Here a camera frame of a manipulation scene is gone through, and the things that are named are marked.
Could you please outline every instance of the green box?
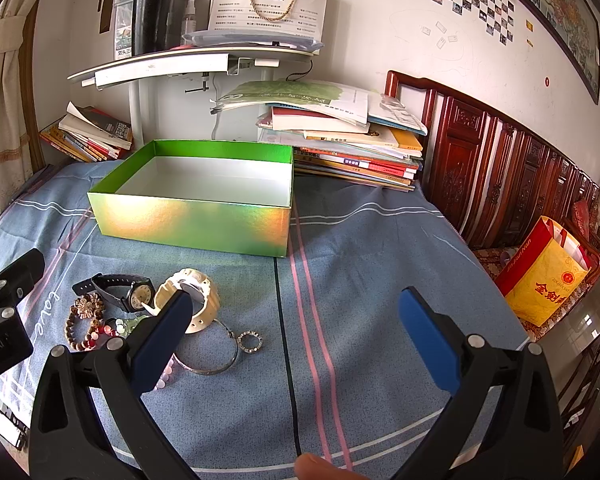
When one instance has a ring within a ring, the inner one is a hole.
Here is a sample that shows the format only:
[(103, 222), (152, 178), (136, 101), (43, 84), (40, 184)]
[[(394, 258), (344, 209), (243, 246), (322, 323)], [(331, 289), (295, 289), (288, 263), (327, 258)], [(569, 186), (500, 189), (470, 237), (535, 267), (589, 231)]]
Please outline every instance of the green box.
[(285, 256), (292, 185), (290, 146), (152, 140), (88, 195), (104, 235)]

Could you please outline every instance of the curtain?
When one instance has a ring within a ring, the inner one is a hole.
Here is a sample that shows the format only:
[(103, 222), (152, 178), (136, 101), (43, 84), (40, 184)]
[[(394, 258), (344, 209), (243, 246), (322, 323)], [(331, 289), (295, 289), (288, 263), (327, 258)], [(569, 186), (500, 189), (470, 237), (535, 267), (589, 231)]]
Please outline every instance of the curtain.
[(3, 0), (0, 4), (0, 213), (32, 175), (22, 113), (18, 49), (25, 20), (35, 2)]

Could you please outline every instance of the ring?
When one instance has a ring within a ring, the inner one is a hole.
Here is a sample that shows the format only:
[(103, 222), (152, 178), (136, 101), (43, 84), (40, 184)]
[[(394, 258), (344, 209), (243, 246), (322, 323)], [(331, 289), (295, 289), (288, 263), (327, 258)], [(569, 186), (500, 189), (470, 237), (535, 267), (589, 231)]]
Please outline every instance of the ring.
[[(258, 340), (258, 344), (252, 348), (247, 348), (245, 345), (242, 344), (242, 338), (246, 335), (251, 335), (254, 338), (256, 338)], [(236, 342), (238, 343), (238, 347), (240, 348), (240, 350), (247, 354), (253, 354), (262, 348), (262, 336), (257, 332), (254, 332), (253, 330), (247, 330), (246, 332), (242, 332), (238, 336)]]
[(229, 338), (234, 340), (234, 342), (235, 342), (234, 355), (233, 355), (233, 357), (231, 357), (231, 360), (227, 364), (225, 364), (219, 368), (216, 368), (215, 370), (197, 370), (196, 368), (191, 368), (190, 366), (187, 366), (186, 364), (184, 364), (179, 359), (179, 357), (176, 355), (176, 353), (174, 352), (173, 353), (174, 360), (188, 372), (193, 372), (198, 375), (206, 375), (206, 376), (218, 375), (218, 374), (221, 374), (222, 372), (224, 372), (225, 370), (228, 370), (231, 367), (231, 365), (235, 363), (235, 360), (238, 358), (238, 341), (235, 338), (235, 334), (231, 330), (229, 330), (227, 328), (227, 326), (224, 325), (224, 323), (222, 323), (220, 320), (214, 319), (212, 322), (218, 323), (218, 325), (220, 325), (222, 328), (224, 328), (227, 331)]

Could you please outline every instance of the shelf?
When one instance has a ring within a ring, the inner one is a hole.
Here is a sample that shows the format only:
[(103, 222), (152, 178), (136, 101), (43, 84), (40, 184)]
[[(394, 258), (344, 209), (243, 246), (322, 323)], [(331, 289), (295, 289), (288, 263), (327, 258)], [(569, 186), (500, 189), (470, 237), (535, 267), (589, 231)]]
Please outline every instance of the shelf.
[(236, 73), (241, 59), (253, 59), (255, 66), (276, 67), (280, 61), (309, 60), (313, 54), (281, 46), (230, 46), (181, 48), (142, 54), (113, 61), (75, 73), (67, 79), (98, 89), (145, 77), (199, 72)]

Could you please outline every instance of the framed painting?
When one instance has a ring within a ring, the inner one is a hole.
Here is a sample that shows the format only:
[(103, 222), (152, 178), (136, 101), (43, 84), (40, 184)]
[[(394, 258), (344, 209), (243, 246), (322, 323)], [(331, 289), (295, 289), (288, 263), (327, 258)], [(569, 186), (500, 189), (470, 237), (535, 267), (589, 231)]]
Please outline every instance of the framed painting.
[(580, 74), (595, 104), (600, 95), (600, 31), (586, 0), (520, 0), (544, 24)]

